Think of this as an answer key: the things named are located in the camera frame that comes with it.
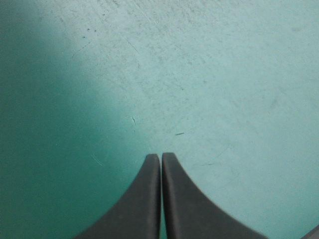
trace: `black rubber tip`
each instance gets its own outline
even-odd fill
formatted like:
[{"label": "black rubber tip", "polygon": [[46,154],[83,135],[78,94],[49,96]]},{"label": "black rubber tip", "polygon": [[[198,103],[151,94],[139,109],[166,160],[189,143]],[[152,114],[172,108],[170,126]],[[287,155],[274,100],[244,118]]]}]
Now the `black rubber tip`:
[{"label": "black rubber tip", "polygon": [[168,239],[266,239],[213,204],[173,153],[162,156],[162,190]]},{"label": "black rubber tip", "polygon": [[75,239],[158,239],[160,233],[160,162],[149,154],[119,201]]}]

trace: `pointed tip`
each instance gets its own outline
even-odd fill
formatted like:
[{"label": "pointed tip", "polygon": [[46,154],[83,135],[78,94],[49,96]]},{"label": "pointed tip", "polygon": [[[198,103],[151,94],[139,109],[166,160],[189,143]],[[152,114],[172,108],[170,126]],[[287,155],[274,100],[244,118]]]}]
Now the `pointed tip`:
[{"label": "pointed tip", "polygon": [[160,162],[149,154],[117,203],[75,239],[158,239],[159,232]]},{"label": "pointed tip", "polygon": [[162,155],[162,188],[168,239],[265,239],[211,202],[173,153]]}]

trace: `green painted floor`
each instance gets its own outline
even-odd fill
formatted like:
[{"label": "green painted floor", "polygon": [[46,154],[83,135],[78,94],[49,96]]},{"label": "green painted floor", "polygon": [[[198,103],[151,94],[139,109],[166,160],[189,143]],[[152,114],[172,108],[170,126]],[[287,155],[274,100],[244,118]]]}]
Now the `green painted floor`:
[{"label": "green painted floor", "polygon": [[165,151],[236,219],[300,238],[318,56],[317,0],[0,1],[0,238],[72,238]]}]

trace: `teal floor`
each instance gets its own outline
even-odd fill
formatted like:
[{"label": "teal floor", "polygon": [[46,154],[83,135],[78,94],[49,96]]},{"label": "teal floor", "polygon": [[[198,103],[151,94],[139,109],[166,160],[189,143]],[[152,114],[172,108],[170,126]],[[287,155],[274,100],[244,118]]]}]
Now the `teal floor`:
[{"label": "teal floor", "polygon": [[233,217],[299,239],[318,56],[317,0],[0,1],[0,238],[72,238],[173,151]]}]

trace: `scratch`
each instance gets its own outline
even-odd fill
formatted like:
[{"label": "scratch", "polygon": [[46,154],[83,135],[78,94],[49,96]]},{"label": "scratch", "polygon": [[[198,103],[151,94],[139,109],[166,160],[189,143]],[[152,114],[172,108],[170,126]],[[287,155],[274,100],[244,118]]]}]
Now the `scratch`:
[{"label": "scratch", "polygon": [[134,117],[133,117],[133,116],[132,116],[132,120],[133,120],[134,124],[136,125],[136,122],[135,122],[135,119],[134,119]]},{"label": "scratch", "polygon": [[218,158],[218,157],[220,157],[224,152],[226,152],[226,150],[229,148],[229,146],[230,146],[230,145],[228,145],[219,155],[217,155],[217,156],[215,157],[215,159]]},{"label": "scratch", "polygon": [[103,166],[103,164],[96,158],[95,154],[92,154],[91,157],[97,162],[99,165]]},{"label": "scratch", "polygon": [[127,39],[125,39],[125,40],[130,44],[131,47],[134,48],[134,50],[136,50],[137,53],[139,53],[139,51],[135,48],[135,46],[133,46],[133,44],[129,40],[127,40]]},{"label": "scratch", "polygon": [[140,9],[141,13],[144,15],[144,17],[147,18],[147,20],[148,20],[150,23],[156,24],[155,21],[152,21],[152,20],[149,18],[149,16],[146,15],[146,13],[142,10],[142,8],[140,7],[140,5],[138,5],[135,1],[133,1],[133,2],[134,2],[134,4]]},{"label": "scratch", "polygon": [[77,50],[76,52],[73,53],[72,58],[79,53],[80,51],[82,51],[85,47],[87,47],[90,44],[90,42],[88,44],[86,44],[85,46],[83,46],[81,49]]}]

